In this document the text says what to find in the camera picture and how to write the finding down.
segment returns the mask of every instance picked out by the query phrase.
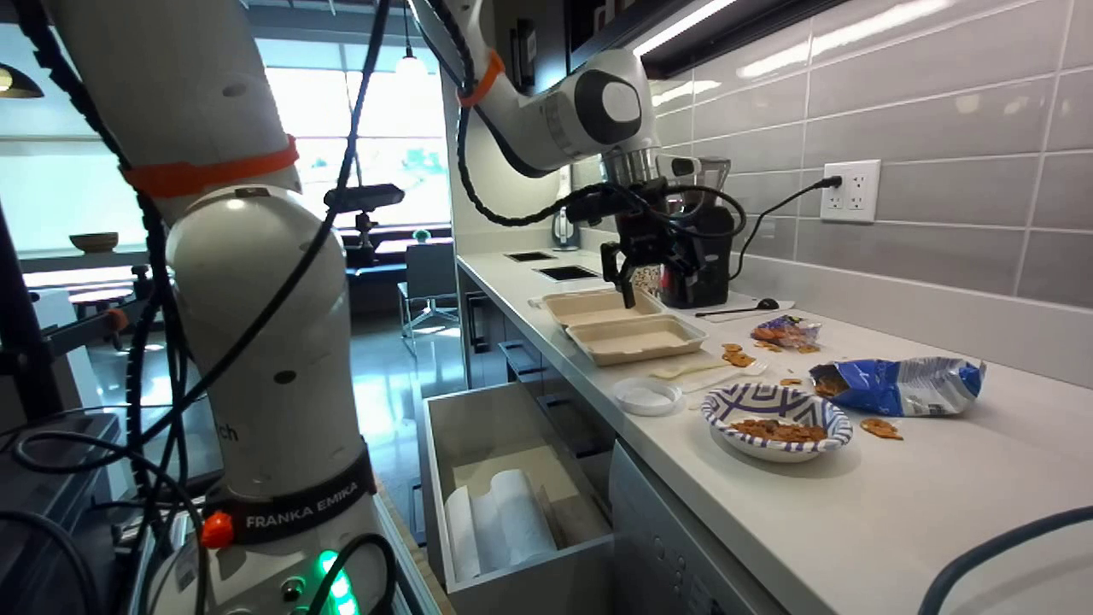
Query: power cord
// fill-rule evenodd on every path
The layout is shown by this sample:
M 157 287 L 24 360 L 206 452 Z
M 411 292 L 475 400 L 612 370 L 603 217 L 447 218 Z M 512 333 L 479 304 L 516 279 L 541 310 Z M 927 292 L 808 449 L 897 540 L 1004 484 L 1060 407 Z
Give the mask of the power cord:
M 32 525 L 35 532 L 47 535 L 61 558 L 68 559 L 73 574 L 76 574 L 76 586 L 78 586 L 78 597 L 83 597 L 83 613 L 90 615 L 105 615 L 102 609 L 102 597 L 99 597 L 99 586 L 93 579 L 93 568 L 90 559 L 76 549 L 76 542 L 64 535 L 64 529 L 57 529 L 54 524 L 40 518 L 40 515 L 32 515 L 24 510 L 0 510 L 0 518 L 3 524 L 24 524 Z
M 460 73 L 453 73 L 453 70 L 447 64 L 447 59 L 442 59 L 442 64 L 445 64 L 445 73 L 452 76 L 453 90 L 459 90 L 460 96 L 467 96 L 467 91 L 475 90 L 475 83 L 459 83 L 459 76 L 475 79 L 470 47 L 467 47 L 467 42 L 459 33 L 459 23 L 453 23 L 453 16 L 452 16 L 452 9 L 447 9 L 445 4 L 435 4 L 431 9 L 435 9 L 437 19 L 447 27 L 447 38 L 452 38 L 453 47 L 459 47 Z M 467 203 L 470 203 L 475 213 L 484 217 L 487 223 L 496 223 L 496 224 L 532 224 L 532 223 L 542 223 L 542 218 L 555 217 L 560 209 L 568 209 L 569 203 L 577 203 L 577 198 L 585 198 L 585 196 L 595 196 L 595 193 L 619 193 L 619 196 L 639 203 L 639 204 L 647 209 L 647 217 L 654 217 L 654 218 L 667 223 L 667 217 L 654 213 L 639 193 L 629 193 L 629 189 L 620 189 L 620 186 L 586 186 L 586 189 L 577 189 L 577 193 L 569 193 L 569 196 L 562 196 L 562 198 L 555 198 L 555 203 L 551 203 L 547 209 L 529 213 L 529 217 L 512 217 L 512 218 L 509 218 L 509 217 L 492 213 L 492 209 L 481 203 L 481 196 L 479 196 L 479 189 L 475 189 L 475 178 L 470 178 L 470 166 L 467 166 L 467 119 L 470 119 L 470 111 L 459 111 L 453 165 L 459 165 L 459 178 L 460 178 L 460 189 L 463 189 Z M 746 228 L 746 209 L 741 209 L 730 196 L 723 196 L 723 193 L 718 193 L 718 189 L 703 189 L 703 186 L 686 186 L 686 189 L 670 189 L 670 193 L 703 193 L 703 196 L 715 196 L 718 203 L 726 203 L 726 204 L 736 213 L 734 232 Z
M 134 453 L 130 449 L 118 449 L 113 441 L 99 441 L 99 437 L 86 437 L 86 434 L 64 434 L 64 432 L 52 432 L 52 434 L 24 434 L 13 449 L 13 458 L 40 475 L 73 475 L 64 465 L 47 465 L 40 458 L 35 458 L 27 449 L 40 444 L 40 441 L 61 441 L 61 444 L 86 444 L 86 449 L 102 449 L 109 453 L 130 458 L 134 465 L 141 465 L 144 470 L 151 470 L 152 477 L 162 477 L 162 484 L 184 507 L 191 525 L 202 525 L 199 510 L 188 504 L 184 489 L 152 461 L 148 461 L 144 453 Z M 206 613 L 207 603 L 207 554 L 199 547 L 199 591 L 193 591 L 193 615 Z
M 358 135 L 358 117 L 362 117 L 362 104 L 366 104 L 366 90 L 369 90 L 369 79 L 377 73 L 377 63 L 378 63 L 378 46 L 382 46 L 382 30 L 387 30 L 387 15 L 389 15 L 389 0 L 378 0 L 377 4 L 377 19 L 373 19 L 373 38 L 369 38 L 369 56 L 366 56 L 366 64 L 362 64 L 362 87 L 358 87 L 358 99 L 351 107 L 351 130 L 347 130 L 347 140 L 345 140 L 345 158 L 343 158 L 343 172 L 339 172 L 339 189 L 347 186 L 347 172 L 354 165 L 354 135 Z M 102 117 L 97 114 L 90 91 L 83 90 L 83 83 L 76 79 L 76 70 L 64 63 L 52 27 L 47 27 L 47 16 L 40 9 L 40 4 L 35 0 L 17 0 L 17 16 L 21 16 L 21 27 L 24 33 L 35 42 L 37 47 L 37 63 L 43 70 L 52 70 L 54 83 L 68 91 L 73 107 L 90 119 L 90 125 L 99 135 L 99 140 L 124 161 L 124 166 L 134 166 L 113 142 L 113 138 L 105 135 L 102 125 Z M 168 267 L 164 267 L 164 223 L 157 218 L 157 209 L 148 196 L 136 196 L 141 204 L 144 204 L 144 217 L 148 217 L 148 248 L 151 248 L 151 267 L 152 267 L 152 279 L 157 279 L 157 296 L 164 301 L 164 326 L 168 326 L 168 370 L 169 370 L 169 410 L 152 423 L 152 427 L 141 427 L 141 393 L 136 400 L 130 398 L 130 423 L 136 422 L 136 432 L 130 434 L 127 449 L 116 449 L 109 441 L 97 441 L 97 437 L 76 437 L 76 434 L 27 434 L 27 437 L 17 437 L 17 461 L 35 469 L 35 470 L 52 470 L 52 475 L 73 475 L 73 470 L 97 470 L 97 469 L 105 469 L 113 461 L 124 461 L 130 458 L 134 461 L 134 475 L 136 484 L 144 483 L 144 498 L 148 498 L 148 514 L 152 514 L 152 504 L 162 504 L 162 489 L 168 484 L 177 504 L 188 507 L 188 497 L 184 489 L 168 475 L 168 458 L 169 458 L 169 449 L 177 444 L 177 465 L 181 465 L 181 477 L 188 477 L 188 453 L 184 453 L 184 432 L 181 432 L 181 414 L 202 400 L 218 378 L 221 374 L 249 349 L 249 341 L 269 326 L 269 319 L 280 310 L 280 304 L 294 294 L 294 287 L 305 279 L 305 273 L 310 271 L 310 263 L 317 259 L 321 245 L 328 244 L 330 228 L 333 228 L 333 209 L 328 209 L 328 217 L 321 218 L 315 238 L 306 244 L 305 258 L 298 259 L 298 267 L 286 273 L 286 279 L 278 287 L 278 294 L 267 301 L 267 306 L 255 314 L 255 322 L 234 338 L 234 345 L 191 385 L 184 391 L 184 366 L 188 366 L 188 345 L 184 345 L 184 333 L 181 333 L 181 319 L 177 319 L 177 304 L 174 304 L 174 292 L 169 292 L 169 277 L 168 277 Z M 141 452 L 144 444 L 151 444 L 162 432 L 169 427 L 169 437 L 168 437 L 168 449 L 164 449 L 164 458 L 162 465 L 148 461 Z M 102 449 L 105 453 L 93 458 L 93 461 L 83 461 L 83 465 L 40 465 L 27 453 L 27 444 L 35 441 L 76 441 L 76 444 L 93 444 L 93 449 Z M 193 591 L 193 613 L 206 609 L 206 593 L 207 593 L 207 554 L 199 547 L 199 591 Z
M 396 593 L 396 554 L 389 549 L 389 542 L 387 542 L 378 532 L 362 532 L 362 535 L 347 540 L 347 542 L 339 549 L 333 565 L 321 574 L 321 582 L 317 582 L 317 587 L 315 587 L 315 593 L 310 593 L 306 615 L 321 615 L 321 609 L 325 609 L 325 603 L 328 603 L 328 593 L 330 593 L 330 587 L 333 587 L 333 582 L 339 582 L 339 572 L 343 572 L 343 568 L 347 565 L 347 558 L 351 558 L 354 549 L 362 549 L 362 547 L 378 547 L 378 554 L 382 554 L 387 586 L 382 586 L 378 609 L 382 609 L 382 613 L 389 609 L 389 603 L 394 603 L 394 593 Z
M 757 224 L 766 223 L 766 217 L 773 217 L 773 213 L 780 213 L 780 209 L 792 204 L 795 198 L 801 198 L 801 196 L 808 196 L 808 193 L 841 189 L 841 186 L 842 186 L 842 178 L 822 178 L 822 181 L 805 186 L 805 189 L 792 193 L 788 198 L 782 198 L 782 203 L 775 203 L 775 204 L 760 209 L 760 213 L 754 217 L 754 224 L 752 224 L 752 232 L 747 232 L 747 238 L 746 238 L 741 253 L 736 253 L 736 267 L 734 267 L 734 273 L 730 273 L 726 279 L 736 279 L 736 277 L 746 273 L 746 258 L 747 258 L 747 248 L 752 248 L 752 244 L 754 244 Z
M 941 604 L 945 604 L 945 593 L 954 591 L 954 586 L 970 574 L 972 568 L 986 565 L 990 558 L 1012 549 L 1012 547 L 1020 547 L 1035 535 L 1045 535 L 1045 532 L 1055 532 L 1055 529 L 1067 529 L 1067 525 L 1076 525 L 1076 524 L 1091 524 L 1093 518 L 1093 507 L 1081 507 L 1081 510 L 1067 510 L 1067 514 L 1055 514 L 1055 515 L 1045 515 L 1045 518 L 1035 518 L 1035 524 L 1025 524 L 1025 525 L 1015 525 L 965 554 L 960 554 L 956 559 L 951 559 L 929 586 L 922 604 L 917 604 L 917 615 L 940 615 Z

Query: gray tile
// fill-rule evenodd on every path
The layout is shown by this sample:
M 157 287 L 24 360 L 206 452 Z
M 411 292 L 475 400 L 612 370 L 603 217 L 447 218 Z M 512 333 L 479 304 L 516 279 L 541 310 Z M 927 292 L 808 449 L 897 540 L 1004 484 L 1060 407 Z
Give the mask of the gray tile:
M 815 186 L 820 178 L 822 178 L 820 166 L 799 172 L 799 186 Z M 801 218 L 820 218 L 820 193 L 801 196 L 795 217 L 801 217 Z
M 1093 235 L 1030 232 L 1020 296 L 1093 306 Z
M 686 111 L 659 114 L 652 135 L 662 148 L 690 140 L 690 114 Z
M 917 38 L 937 27 L 951 27 L 954 19 L 977 16 L 985 9 L 997 9 L 997 0 L 857 0 L 841 4 L 828 15 L 815 15 L 808 19 L 813 42 L 841 38 L 836 46 L 828 46 L 815 50 L 813 64 L 828 64 L 878 46 L 887 46 L 894 38 Z M 873 38 L 846 38 L 859 27 L 873 23 L 894 23 L 878 30 Z
M 940 27 L 927 38 L 815 70 L 808 117 L 1045 76 L 1055 70 L 1063 23 L 1063 0 L 1017 4 L 985 19 Z
M 747 172 L 792 172 L 799 166 L 801 125 L 773 125 L 754 135 L 734 135 L 719 140 L 697 140 L 697 158 L 730 158 L 734 176 Z
M 734 248 L 746 245 L 752 224 L 754 224 L 754 217 L 747 218 L 747 228 L 734 238 Z M 795 217 L 767 217 L 767 218 L 757 224 L 747 253 L 788 259 L 788 258 L 792 258 L 792 238 L 795 238 Z
M 787 176 L 730 176 L 723 189 L 754 218 L 760 209 L 788 198 L 801 186 L 805 186 L 805 178 L 799 172 L 787 172 Z M 787 204 L 782 217 L 808 209 L 813 203 L 820 204 L 820 196 L 801 196 L 799 203 Z
M 1045 161 L 1035 224 L 1093 228 L 1093 154 Z
M 805 165 L 1035 154 L 1047 91 L 1052 83 L 1035 79 L 815 119 L 808 122 Z
M 878 218 L 1025 224 L 1035 158 L 884 165 Z
M 1069 16 L 1067 64 L 1093 64 L 1093 4 L 1076 0 Z
M 1093 148 L 1093 73 L 1060 79 L 1052 149 Z
M 1015 284 L 1020 232 L 941 224 L 799 223 L 799 259 L 1004 294 Z
M 757 90 L 741 90 L 690 111 L 694 138 L 719 138 L 741 130 L 760 130 L 773 122 L 792 122 L 805 114 L 805 79 L 782 79 Z
M 741 70 L 760 63 L 760 59 L 773 59 L 787 47 L 799 47 L 808 42 L 808 27 L 799 23 L 799 27 L 787 27 L 773 38 L 757 38 L 754 46 L 746 46 L 730 56 L 719 56 L 718 63 L 709 63 L 706 70 L 706 79 L 718 83 L 718 90 L 697 96 L 697 104 L 703 99 L 715 99 L 715 96 L 723 96 L 723 91 L 734 91 L 734 90 L 747 90 L 747 87 L 760 87 L 760 83 L 780 83 L 787 76 L 799 76 L 805 73 L 805 64 L 787 64 L 787 70 L 775 70 L 775 73 L 766 73 L 766 76 L 741 76 Z
M 694 96 L 677 96 L 677 91 L 686 91 L 686 87 L 690 87 L 694 79 L 699 79 L 699 76 L 703 76 L 703 73 L 697 70 L 697 73 L 683 73 L 683 76 L 677 76 L 677 79 L 649 83 L 652 114 L 672 114 L 672 111 L 690 107 Z

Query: drawer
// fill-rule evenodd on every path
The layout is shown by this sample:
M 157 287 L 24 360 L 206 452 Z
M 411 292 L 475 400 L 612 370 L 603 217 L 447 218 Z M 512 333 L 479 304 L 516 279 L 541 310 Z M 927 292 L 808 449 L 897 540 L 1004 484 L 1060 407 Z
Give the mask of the drawer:
M 459 613 L 615 613 L 615 532 L 596 510 L 577 458 L 552 441 L 521 385 L 496 385 L 426 400 L 421 422 L 426 554 Z M 467 532 L 453 532 L 447 497 L 481 498 L 496 470 L 518 469 L 555 549 L 537 549 L 512 568 L 459 579 Z

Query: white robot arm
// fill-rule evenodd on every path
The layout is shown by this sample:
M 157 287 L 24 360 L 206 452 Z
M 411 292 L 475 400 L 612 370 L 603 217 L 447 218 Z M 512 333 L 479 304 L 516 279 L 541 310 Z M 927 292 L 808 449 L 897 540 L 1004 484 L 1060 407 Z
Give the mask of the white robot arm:
M 516 172 L 541 178 L 602 154 L 609 181 L 654 178 L 649 158 L 652 104 L 631 50 L 603 50 L 551 91 L 527 99 L 481 38 L 481 0 L 411 0 L 411 6 L 445 73 L 459 83 L 460 104 L 481 114 Z
M 602 56 L 527 99 L 481 42 L 481 0 L 411 6 L 463 107 L 484 117 L 512 166 L 551 176 L 603 154 L 612 186 L 659 186 L 649 158 L 649 91 L 629 50 Z M 321 228 L 289 196 L 294 142 L 280 125 L 247 9 L 234 0 L 47 0 L 47 16 L 105 138 L 127 158 L 130 181 L 168 223 L 181 322 L 199 370 L 207 374 Z M 670 248 L 659 218 L 620 223 L 620 235 L 641 238 L 631 245 L 649 248 L 649 259 Z M 213 549 L 207 613 L 278 613 L 286 587 L 306 603 L 306 572 L 328 549 L 377 532 L 369 453 L 351 400 L 343 248 L 330 235 L 207 398 L 226 461 L 221 498 L 202 529 Z M 354 558 L 347 579 L 345 593 L 377 604 L 389 586 L 382 554 Z M 164 586 L 162 603 L 136 613 L 184 613 L 191 603 L 193 579 Z

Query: table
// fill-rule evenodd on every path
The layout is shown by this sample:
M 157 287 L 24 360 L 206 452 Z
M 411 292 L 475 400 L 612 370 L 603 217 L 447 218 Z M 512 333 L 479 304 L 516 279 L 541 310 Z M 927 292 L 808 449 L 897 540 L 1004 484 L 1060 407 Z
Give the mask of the table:
M 97 310 L 113 301 L 134 296 L 134 271 L 130 267 L 93 267 L 93 271 L 40 271 L 24 273 L 27 292 L 64 292 L 76 314 Z
M 596 271 L 595 253 L 552 258 Z M 857 432 L 841 453 L 780 469 L 726 453 L 703 417 L 631 417 L 612 391 L 686 360 L 595 370 L 541 306 L 542 294 L 602 287 L 555 284 L 501 253 L 460 258 L 460 273 L 521 333 L 521 338 L 596 410 L 670 492 L 787 604 L 787 613 L 914 613 L 937 572 L 956 554 L 1027 518 L 1093 507 L 1093 391 L 990 366 L 977 410 L 962 422 L 897 422 L 905 441 Z M 703 349 L 747 341 L 767 314 L 709 319 Z M 878 354 L 940 354 L 822 314 L 822 354 L 773 360 L 775 375 L 813 362 Z M 1093 603 L 1093 529 L 1073 525 L 985 565 L 956 586 L 951 604 L 970 613 L 1087 613 Z

